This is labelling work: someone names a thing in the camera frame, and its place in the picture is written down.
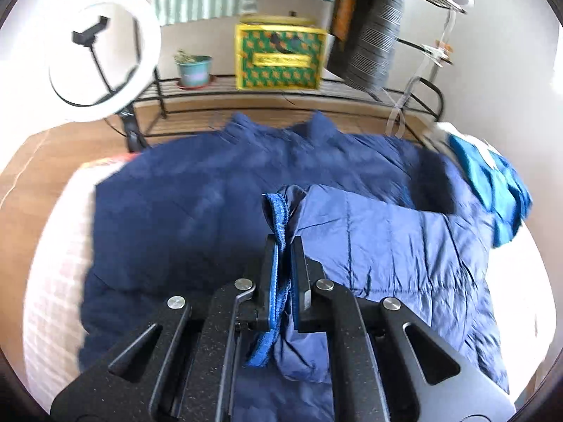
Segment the navy quilted puffer jacket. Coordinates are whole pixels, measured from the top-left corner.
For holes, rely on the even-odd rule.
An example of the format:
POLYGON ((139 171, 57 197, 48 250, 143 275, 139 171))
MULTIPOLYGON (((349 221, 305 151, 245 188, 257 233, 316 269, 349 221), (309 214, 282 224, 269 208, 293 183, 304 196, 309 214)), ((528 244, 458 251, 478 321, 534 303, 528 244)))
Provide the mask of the navy quilted puffer jacket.
POLYGON ((492 217, 448 158, 340 132, 315 113, 223 130, 136 156, 95 190, 82 370, 171 296, 214 293, 261 261, 272 221, 356 296, 398 298, 503 390, 486 274, 492 217))

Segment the black metal clothes rack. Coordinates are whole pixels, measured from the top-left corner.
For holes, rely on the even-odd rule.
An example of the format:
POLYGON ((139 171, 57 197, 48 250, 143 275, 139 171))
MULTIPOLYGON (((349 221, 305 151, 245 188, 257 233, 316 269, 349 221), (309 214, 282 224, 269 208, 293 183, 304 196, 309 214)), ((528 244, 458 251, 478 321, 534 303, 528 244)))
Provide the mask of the black metal clothes rack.
POLYGON ((404 122, 394 127, 404 130, 403 136, 407 139, 421 142, 423 130, 441 121, 444 115, 444 94, 434 84, 434 79, 438 68, 451 63, 450 48, 445 45, 445 38, 434 47, 402 38, 397 42, 421 51, 426 60, 433 62, 429 77, 416 74, 407 81, 404 90, 382 89, 375 94, 355 90, 332 79, 323 79, 318 90, 239 90, 233 74, 213 75, 209 84, 185 89, 177 78, 162 79, 156 71, 153 82, 134 101, 138 107, 157 110, 143 135, 165 138, 202 133, 203 124, 194 117, 196 113, 209 115, 216 122, 228 110, 254 110, 280 124, 283 111, 288 113, 289 119, 296 119, 298 113, 320 110, 341 117, 358 115, 362 119, 383 120, 399 107, 397 116, 404 122))

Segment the pink plaid bed cover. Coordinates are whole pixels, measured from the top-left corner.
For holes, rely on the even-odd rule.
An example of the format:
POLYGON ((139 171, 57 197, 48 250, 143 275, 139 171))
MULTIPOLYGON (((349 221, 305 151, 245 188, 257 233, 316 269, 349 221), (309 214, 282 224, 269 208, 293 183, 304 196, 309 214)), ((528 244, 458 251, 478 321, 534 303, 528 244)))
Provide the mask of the pink plaid bed cover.
POLYGON ((23 353, 27 390, 45 411, 79 375, 78 352, 85 337, 79 311, 93 263, 95 187, 133 158, 123 154, 81 165, 40 235, 24 298, 23 353))

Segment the bright blue folded garment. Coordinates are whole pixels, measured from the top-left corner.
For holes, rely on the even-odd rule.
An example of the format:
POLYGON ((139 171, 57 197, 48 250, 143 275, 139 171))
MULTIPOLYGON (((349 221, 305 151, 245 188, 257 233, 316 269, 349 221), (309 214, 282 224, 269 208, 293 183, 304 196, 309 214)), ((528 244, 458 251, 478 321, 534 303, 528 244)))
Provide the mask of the bright blue folded garment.
POLYGON ((460 133, 449 122, 434 124, 426 142, 455 162, 493 218, 492 246, 515 238, 532 210, 532 195, 517 170, 488 142, 460 133))

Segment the small potted plant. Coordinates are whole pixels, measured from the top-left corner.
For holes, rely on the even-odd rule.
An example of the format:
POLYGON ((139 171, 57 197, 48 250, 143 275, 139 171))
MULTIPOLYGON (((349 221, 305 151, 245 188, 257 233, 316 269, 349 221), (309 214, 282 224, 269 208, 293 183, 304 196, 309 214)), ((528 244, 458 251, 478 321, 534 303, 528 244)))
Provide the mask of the small potted plant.
POLYGON ((178 50, 174 55, 179 74, 179 84, 186 89, 196 89, 209 84, 211 80, 212 57, 209 55, 190 55, 178 50))

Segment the grey plaid long coat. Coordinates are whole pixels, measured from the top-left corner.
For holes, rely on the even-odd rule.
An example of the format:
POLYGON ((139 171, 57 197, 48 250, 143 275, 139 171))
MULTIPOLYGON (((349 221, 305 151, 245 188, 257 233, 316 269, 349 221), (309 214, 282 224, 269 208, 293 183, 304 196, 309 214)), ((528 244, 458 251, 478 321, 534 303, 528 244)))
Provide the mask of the grey plaid long coat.
POLYGON ((354 89, 374 94, 386 86, 405 0, 356 0, 346 42, 333 36, 326 70, 354 89))

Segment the yellow green patterned box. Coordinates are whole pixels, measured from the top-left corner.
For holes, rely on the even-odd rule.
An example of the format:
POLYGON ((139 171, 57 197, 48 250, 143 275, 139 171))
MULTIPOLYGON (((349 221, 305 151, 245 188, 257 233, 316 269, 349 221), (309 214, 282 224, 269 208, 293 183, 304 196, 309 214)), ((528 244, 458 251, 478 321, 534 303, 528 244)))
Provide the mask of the yellow green patterned box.
POLYGON ((327 32, 298 16, 247 15, 235 30, 238 90, 316 90, 327 32))

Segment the white clip desk lamp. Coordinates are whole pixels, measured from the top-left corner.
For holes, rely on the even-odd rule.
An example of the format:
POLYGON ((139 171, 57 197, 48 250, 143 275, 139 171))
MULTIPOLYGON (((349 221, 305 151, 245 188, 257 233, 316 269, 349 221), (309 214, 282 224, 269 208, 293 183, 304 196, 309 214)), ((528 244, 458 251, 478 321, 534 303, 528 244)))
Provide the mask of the white clip desk lamp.
POLYGON ((397 136, 402 137, 406 131, 406 117, 404 113, 404 108, 407 102, 413 96, 413 90, 418 83, 422 83, 423 77, 422 73, 426 68, 426 65, 432 63, 434 67, 441 68, 444 63, 449 63, 449 53, 451 48, 449 48, 449 38, 453 31, 456 14, 458 12, 465 12, 467 9, 474 7, 474 0, 449 0, 449 12, 447 19, 445 19, 445 27, 443 28, 440 38, 434 42, 433 45, 426 44, 416 44, 406 41, 402 38, 398 38, 397 41, 405 46, 416 49, 420 51, 423 55, 423 60, 417 67, 415 73, 409 78, 406 83, 406 87, 399 98, 394 99, 387 91, 386 95, 393 104, 393 108, 389 113, 389 117, 386 121, 386 135, 387 136, 397 136))

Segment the orange hanging scarf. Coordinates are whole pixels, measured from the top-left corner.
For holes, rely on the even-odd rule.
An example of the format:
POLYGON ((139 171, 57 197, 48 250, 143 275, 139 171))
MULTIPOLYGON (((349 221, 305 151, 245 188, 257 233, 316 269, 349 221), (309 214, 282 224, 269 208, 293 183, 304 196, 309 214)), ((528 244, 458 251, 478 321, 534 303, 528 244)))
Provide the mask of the orange hanging scarf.
POLYGON ((331 25, 331 34, 341 42, 346 42, 349 35, 351 20, 355 11, 356 0, 336 0, 331 25))

